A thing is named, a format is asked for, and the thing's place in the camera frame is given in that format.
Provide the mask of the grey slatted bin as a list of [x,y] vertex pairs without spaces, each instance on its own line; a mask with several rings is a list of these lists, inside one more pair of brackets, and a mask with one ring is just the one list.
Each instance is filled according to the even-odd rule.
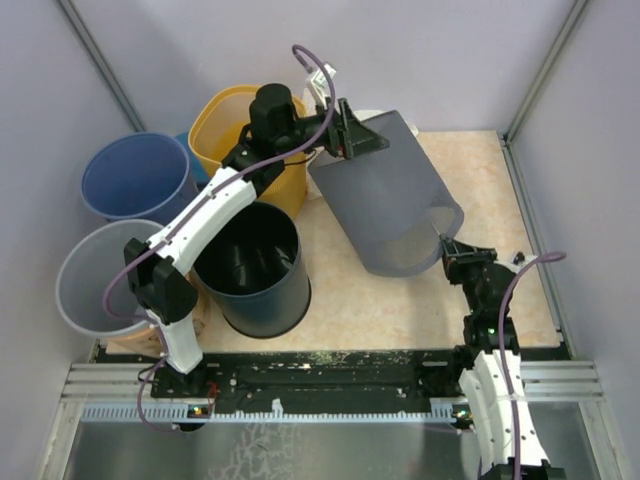
[[420,274],[439,260],[440,236],[456,235],[464,212],[399,112],[364,124],[390,146],[351,160],[322,153],[308,172],[368,272]]

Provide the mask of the yellow slatted bin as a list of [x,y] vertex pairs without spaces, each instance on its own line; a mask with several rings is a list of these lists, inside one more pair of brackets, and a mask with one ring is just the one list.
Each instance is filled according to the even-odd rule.
[[[237,144],[244,125],[249,123],[249,106],[259,85],[236,85],[217,93],[192,125],[188,144],[209,177],[221,166],[224,157]],[[304,153],[286,159],[286,163],[304,161]],[[306,166],[287,166],[259,200],[277,206],[295,219],[307,197]]]

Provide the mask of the dark navy round bin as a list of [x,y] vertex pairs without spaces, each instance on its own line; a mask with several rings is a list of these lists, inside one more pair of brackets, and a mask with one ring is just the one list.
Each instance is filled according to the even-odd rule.
[[295,328],[312,299],[298,231],[281,209],[254,202],[205,247],[193,271],[237,332],[270,339]]

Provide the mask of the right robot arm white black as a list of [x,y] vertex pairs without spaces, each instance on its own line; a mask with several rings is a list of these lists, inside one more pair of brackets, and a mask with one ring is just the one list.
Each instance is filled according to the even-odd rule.
[[465,396],[472,415],[480,479],[565,479],[551,465],[539,440],[522,381],[521,348],[509,305],[517,284],[532,268],[566,258],[561,251],[517,253],[500,261],[492,248],[440,238],[441,261],[449,283],[462,288],[470,313],[464,317],[464,344],[454,349],[448,387]]

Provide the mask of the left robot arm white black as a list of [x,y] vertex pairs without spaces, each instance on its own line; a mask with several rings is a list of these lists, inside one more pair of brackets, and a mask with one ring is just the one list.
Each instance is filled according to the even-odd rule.
[[287,158],[322,148],[351,160],[387,148],[389,142],[364,125],[344,98],[330,95],[313,116],[299,116],[288,87],[260,87],[249,122],[210,182],[176,218],[146,241],[124,248],[130,292],[160,331],[162,360],[175,371],[184,395],[201,394],[208,373],[192,322],[198,292],[186,275],[211,240],[284,172]]

